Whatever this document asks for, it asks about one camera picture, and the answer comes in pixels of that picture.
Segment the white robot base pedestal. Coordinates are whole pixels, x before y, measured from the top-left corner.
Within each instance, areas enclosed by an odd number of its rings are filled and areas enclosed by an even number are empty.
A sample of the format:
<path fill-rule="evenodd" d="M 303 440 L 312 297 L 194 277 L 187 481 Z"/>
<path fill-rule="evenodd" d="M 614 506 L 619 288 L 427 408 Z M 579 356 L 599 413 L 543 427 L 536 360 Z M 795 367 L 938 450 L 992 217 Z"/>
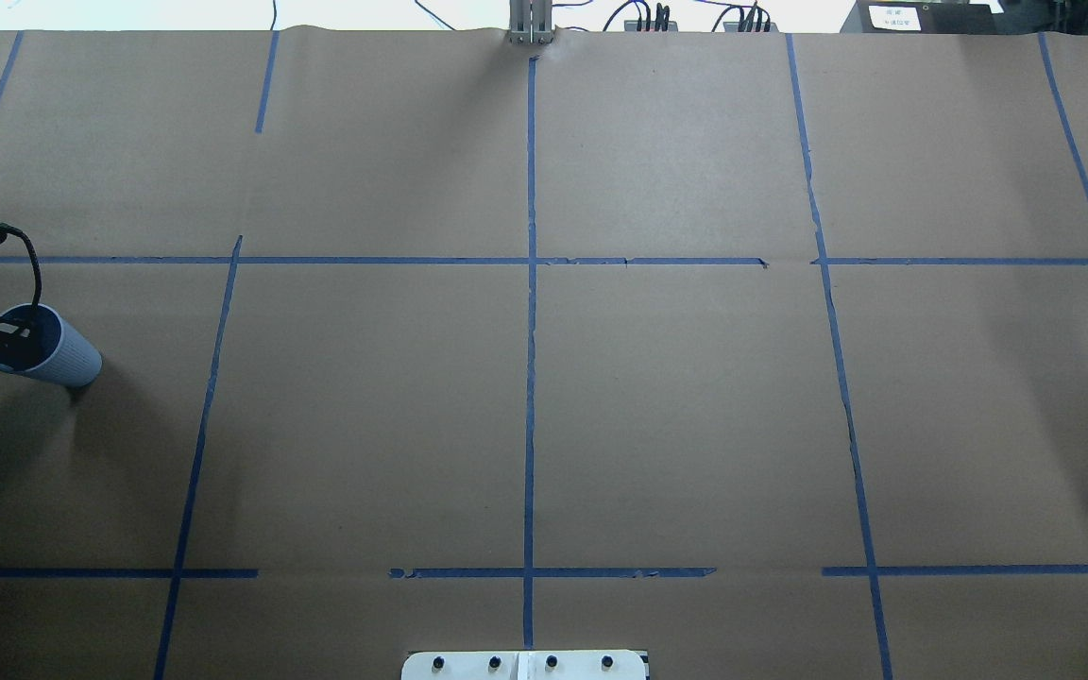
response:
<path fill-rule="evenodd" d="M 634 650 L 505 650 L 413 653 L 401 679 L 651 679 Z"/>

